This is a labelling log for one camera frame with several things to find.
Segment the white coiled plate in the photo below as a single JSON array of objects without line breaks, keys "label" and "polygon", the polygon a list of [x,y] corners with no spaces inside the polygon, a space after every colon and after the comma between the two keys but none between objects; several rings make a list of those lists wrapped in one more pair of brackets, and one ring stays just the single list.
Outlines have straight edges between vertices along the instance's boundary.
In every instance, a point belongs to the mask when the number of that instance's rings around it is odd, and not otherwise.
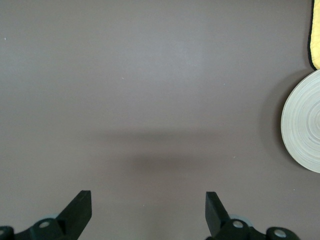
[{"label": "white coiled plate", "polygon": [[281,134],[290,155],[320,173],[320,70],[303,79],[286,100]]}]

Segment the round white object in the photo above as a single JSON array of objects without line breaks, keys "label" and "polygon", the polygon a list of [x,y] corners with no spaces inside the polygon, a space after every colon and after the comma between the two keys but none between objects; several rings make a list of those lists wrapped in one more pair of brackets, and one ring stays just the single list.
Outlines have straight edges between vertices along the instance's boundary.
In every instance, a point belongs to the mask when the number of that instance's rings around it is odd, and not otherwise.
[{"label": "round white object", "polygon": [[320,70],[302,80],[286,100],[281,134],[290,155],[320,173]]}]

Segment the yellow object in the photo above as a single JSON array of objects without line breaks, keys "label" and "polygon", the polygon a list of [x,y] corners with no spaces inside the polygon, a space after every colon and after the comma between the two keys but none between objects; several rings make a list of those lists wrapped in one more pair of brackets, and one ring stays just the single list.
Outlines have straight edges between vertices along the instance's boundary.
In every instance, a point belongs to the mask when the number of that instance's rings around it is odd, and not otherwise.
[{"label": "yellow object", "polygon": [[316,69],[320,69],[320,0],[313,2],[313,15],[309,38],[310,61]]}]

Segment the screw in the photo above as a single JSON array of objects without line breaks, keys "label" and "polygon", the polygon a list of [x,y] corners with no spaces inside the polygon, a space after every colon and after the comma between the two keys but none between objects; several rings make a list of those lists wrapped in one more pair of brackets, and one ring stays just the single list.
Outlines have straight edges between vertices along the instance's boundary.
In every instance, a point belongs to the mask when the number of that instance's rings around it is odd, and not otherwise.
[{"label": "screw", "polygon": [[242,224],[242,222],[240,221],[234,221],[233,226],[235,226],[237,229],[242,229],[244,227],[244,225]]},{"label": "screw", "polygon": [[286,233],[280,229],[274,230],[274,234],[279,238],[285,238],[287,236]]},{"label": "screw", "polygon": [[44,221],[44,222],[40,223],[39,228],[43,229],[45,227],[48,227],[49,225],[50,225],[50,222]]}]

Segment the white round disc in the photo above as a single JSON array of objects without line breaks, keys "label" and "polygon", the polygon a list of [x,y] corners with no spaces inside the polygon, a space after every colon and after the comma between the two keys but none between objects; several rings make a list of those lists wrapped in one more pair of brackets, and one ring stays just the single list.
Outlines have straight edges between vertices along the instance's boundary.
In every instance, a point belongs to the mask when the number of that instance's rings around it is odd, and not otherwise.
[{"label": "white round disc", "polygon": [[286,100],[281,134],[290,155],[320,173],[320,70],[302,80]]}]

